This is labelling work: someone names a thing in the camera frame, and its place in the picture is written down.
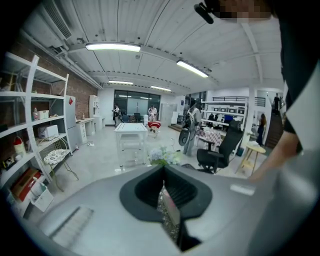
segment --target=white ceiling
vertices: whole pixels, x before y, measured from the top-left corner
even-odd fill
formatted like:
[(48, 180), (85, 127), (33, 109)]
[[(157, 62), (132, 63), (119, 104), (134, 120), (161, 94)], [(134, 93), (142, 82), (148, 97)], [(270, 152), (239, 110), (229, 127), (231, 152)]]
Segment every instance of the white ceiling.
[[(279, 23), (274, 18), (250, 24), (246, 31), (241, 24), (218, 18), (213, 25), (207, 24), (194, 11), (200, 0), (54, 2), (72, 34), (64, 41), (67, 57), (102, 86), (122, 80), (147, 91), (152, 85), (166, 87), (175, 95), (256, 84), (283, 86)], [(42, 8), (23, 30), (47, 49), (62, 46), (61, 32)], [(85, 44), (92, 42), (126, 42), (145, 48), (141, 52), (88, 51)], [(176, 65), (178, 58), (209, 77)]]

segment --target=patterned cushion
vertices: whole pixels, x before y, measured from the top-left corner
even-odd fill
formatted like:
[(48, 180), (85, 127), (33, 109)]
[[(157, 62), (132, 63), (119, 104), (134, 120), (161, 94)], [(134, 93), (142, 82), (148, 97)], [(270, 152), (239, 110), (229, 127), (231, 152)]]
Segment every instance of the patterned cushion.
[(55, 149), (52, 150), (49, 154), (47, 154), (44, 158), (44, 162), (47, 165), (56, 165), (60, 163), (66, 157), (65, 149)]

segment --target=black shirt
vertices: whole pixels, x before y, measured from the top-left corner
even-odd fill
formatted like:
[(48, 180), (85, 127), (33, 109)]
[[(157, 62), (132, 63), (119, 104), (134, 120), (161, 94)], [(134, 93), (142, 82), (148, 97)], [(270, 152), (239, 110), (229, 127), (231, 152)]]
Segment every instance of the black shirt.
[[(281, 32), (282, 76), (288, 86), (286, 110), (298, 98), (319, 60), (319, 29), (316, 6), (313, 2), (300, 4), (289, 0), (272, 1)], [(296, 133), (288, 119), (284, 130)]]
[(279, 97), (274, 97), (274, 105), (279, 106), (280, 99)]

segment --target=black vent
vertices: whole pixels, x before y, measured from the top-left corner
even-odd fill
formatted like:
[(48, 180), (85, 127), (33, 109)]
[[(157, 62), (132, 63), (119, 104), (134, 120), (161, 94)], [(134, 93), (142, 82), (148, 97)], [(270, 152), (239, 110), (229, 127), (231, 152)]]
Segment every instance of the black vent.
[(43, 6), (46, 10), (46, 12), (51, 17), (54, 24), (57, 26), (57, 28), (60, 30), (60, 32), (63, 34), (65, 39), (68, 39), (71, 37), (71, 32), (69, 28), (67, 27), (64, 19), (62, 18), (60, 12), (58, 11), (58, 8), (53, 0), (51, 1), (45, 1), (43, 2)]

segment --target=flowers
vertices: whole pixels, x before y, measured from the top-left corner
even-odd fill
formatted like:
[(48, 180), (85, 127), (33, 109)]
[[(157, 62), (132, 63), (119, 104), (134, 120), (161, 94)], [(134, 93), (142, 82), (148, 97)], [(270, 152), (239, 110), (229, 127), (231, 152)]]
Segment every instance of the flowers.
[(180, 155), (178, 152), (168, 151), (166, 147), (154, 148), (149, 153), (152, 165), (179, 165)]

